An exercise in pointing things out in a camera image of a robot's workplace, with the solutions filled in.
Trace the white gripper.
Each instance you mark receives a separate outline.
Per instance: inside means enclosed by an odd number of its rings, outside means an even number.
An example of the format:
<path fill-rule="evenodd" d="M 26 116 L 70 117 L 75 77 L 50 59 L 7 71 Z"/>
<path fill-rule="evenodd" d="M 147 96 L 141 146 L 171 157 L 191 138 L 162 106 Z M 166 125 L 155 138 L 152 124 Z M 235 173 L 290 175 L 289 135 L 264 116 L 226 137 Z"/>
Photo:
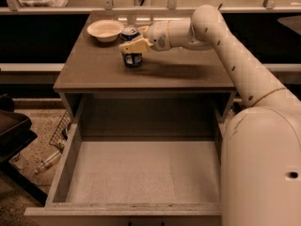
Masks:
<path fill-rule="evenodd" d="M 138 32 L 146 35 L 146 39 L 138 37 L 126 41 L 119 46 L 123 54 L 145 53 L 151 49 L 155 51 L 167 51 L 171 49 L 168 35 L 168 21 L 161 21 L 151 26 L 144 25 L 137 28 Z"/>

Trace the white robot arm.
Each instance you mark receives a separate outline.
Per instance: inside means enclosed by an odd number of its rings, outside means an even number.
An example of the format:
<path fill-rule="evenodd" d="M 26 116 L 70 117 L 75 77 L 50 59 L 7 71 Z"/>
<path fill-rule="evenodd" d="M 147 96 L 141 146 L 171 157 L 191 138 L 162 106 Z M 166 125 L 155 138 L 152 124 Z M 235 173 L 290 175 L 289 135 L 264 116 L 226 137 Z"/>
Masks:
<path fill-rule="evenodd" d="M 185 22 L 145 26 L 119 49 L 173 47 L 213 48 L 245 105 L 222 142 L 222 225 L 301 226 L 301 101 L 233 36 L 213 6 L 197 8 Z"/>

